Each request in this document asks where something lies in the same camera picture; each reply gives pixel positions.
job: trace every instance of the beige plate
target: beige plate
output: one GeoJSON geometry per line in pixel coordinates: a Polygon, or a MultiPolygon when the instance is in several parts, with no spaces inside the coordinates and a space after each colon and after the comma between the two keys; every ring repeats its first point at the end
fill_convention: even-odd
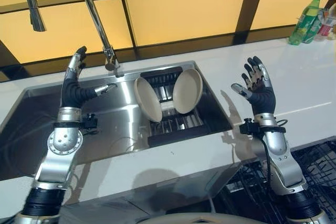
{"type": "Polygon", "coordinates": [[[134,91],[136,101],[147,118],[153,122],[160,122],[162,111],[152,86],[144,78],[139,77],[134,82],[134,91]]]}
{"type": "Polygon", "coordinates": [[[195,69],[184,70],[176,80],[173,91],[175,109],[180,114],[192,111],[202,96],[202,77],[195,69]]]}

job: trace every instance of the white countertop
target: white countertop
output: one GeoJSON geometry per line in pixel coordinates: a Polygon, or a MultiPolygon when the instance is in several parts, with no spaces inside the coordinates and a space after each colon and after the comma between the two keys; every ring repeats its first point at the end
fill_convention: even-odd
{"type": "MultiPolygon", "coordinates": [[[[233,131],[198,137],[145,151],[79,165],[76,174],[88,171],[79,201],[122,193],[179,176],[221,167],[251,157],[246,137],[238,134],[243,118],[253,117],[249,103],[234,91],[248,57],[258,56],[270,74],[277,97],[277,119],[288,119],[286,137],[298,147],[336,135],[335,42],[324,41],[291,46],[285,39],[211,49],[122,64],[124,71],[194,60],[219,103],[235,126],[233,131]]],[[[89,68],[81,78],[105,74],[104,67],[89,68]]],[[[62,81],[54,73],[0,83],[0,122],[24,88],[62,81]]],[[[19,211],[31,178],[0,182],[0,218],[19,211]]]]}

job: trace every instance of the green bottle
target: green bottle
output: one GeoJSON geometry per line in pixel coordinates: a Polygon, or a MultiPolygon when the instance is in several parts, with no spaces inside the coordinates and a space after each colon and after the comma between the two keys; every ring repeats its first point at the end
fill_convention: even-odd
{"type": "Polygon", "coordinates": [[[306,36],[308,29],[314,22],[319,13],[320,0],[313,0],[302,12],[296,27],[289,37],[288,42],[292,45],[300,44],[306,36]]]}

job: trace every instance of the faucet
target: faucet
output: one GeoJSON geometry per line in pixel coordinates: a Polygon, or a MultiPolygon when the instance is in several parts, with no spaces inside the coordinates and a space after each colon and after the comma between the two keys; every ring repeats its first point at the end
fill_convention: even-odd
{"type": "MultiPolygon", "coordinates": [[[[37,1],[36,0],[27,0],[28,7],[30,11],[30,23],[33,25],[34,31],[45,31],[46,28],[43,24],[43,20],[41,14],[38,10],[37,1]]],[[[88,6],[89,12],[93,19],[93,22],[98,31],[99,37],[103,43],[103,51],[106,55],[106,64],[105,68],[109,71],[114,71],[116,77],[123,76],[122,73],[118,73],[117,69],[120,67],[117,56],[114,53],[112,46],[109,43],[109,40],[106,36],[103,25],[100,21],[96,6],[93,0],[85,0],[86,5],[88,6]]]]}

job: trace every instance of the robotic arm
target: robotic arm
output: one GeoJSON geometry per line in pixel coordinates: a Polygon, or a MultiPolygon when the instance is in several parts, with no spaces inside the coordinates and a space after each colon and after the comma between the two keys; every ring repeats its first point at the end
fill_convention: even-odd
{"type": "Polygon", "coordinates": [[[249,77],[242,74],[247,89],[237,83],[231,85],[235,92],[250,102],[254,115],[254,122],[245,119],[240,132],[253,135],[253,150],[262,160],[270,187],[281,198],[288,221],[292,224],[331,223],[307,191],[306,179],[285,138],[286,129],[278,126],[274,117],[276,99],[264,64],[256,56],[247,61],[250,65],[244,67],[249,77]]]}
{"type": "Polygon", "coordinates": [[[54,131],[47,140],[47,155],[35,175],[23,210],[16,215],[14,223],[58,222],[64,194],[76,164],[76,154],[83,142],[79,130],[81,107],[86,101],[117,86],[106,84],[95,89],[83,89],[79,86],[78,77],[85,67],[82,62],[86,57],[85,52],[86,47],[78,49],[66,70],[57,121],[54,123],[54,131]]]}

